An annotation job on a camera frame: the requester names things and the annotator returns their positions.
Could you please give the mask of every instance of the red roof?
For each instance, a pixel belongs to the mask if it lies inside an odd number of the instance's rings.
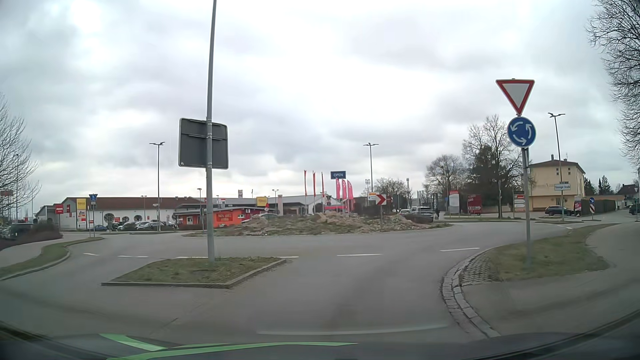
[[[82,197],[67,197],[64,201],[76,199],[82,199]],[[89,206],[89,197],[85,197],[86,204]],[[96,210],[134,210],[134,209],[154,209],[153,204],[157,204],[157,197],[99,197],[95,202]],[[161,209],[177,209],[182,204],[200,203],[193,197],[161,197],[160,208]]]

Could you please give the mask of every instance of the blue circular sign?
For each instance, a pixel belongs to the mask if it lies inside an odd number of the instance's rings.
[[[525,117],[515,117],[507,125],[509,140],[517,147],[530,147],[536,140],[536,127]]]

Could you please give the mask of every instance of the yield sign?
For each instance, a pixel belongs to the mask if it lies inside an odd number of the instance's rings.
[[[524,106],[527,104],[527,100],[529,99],[529,94],[531,94],[531,89],[533,89],[533,84],[535,80],[521,80],[521,79],[510,79],[510,80],[496,80],[496,84],[504,95],[513,106],[513,109],[516,111],[518,116],[522,115],[524,111]]]
[[[376,194],[378,199],[376,200],[376,205],[387,205],[387,196],[382,194]]]

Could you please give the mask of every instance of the red billboard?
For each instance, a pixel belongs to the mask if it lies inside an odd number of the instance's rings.
[[[469,195],[467,197],[467,211],[471,215],[482,213],[482,197],[480,195]]]

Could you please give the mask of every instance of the sidewalk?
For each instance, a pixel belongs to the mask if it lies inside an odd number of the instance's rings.
[[[602,229],[587,244],[609,269],[468,285],[465,300],[501,335],[585,332],[640,308],[640,223]]]

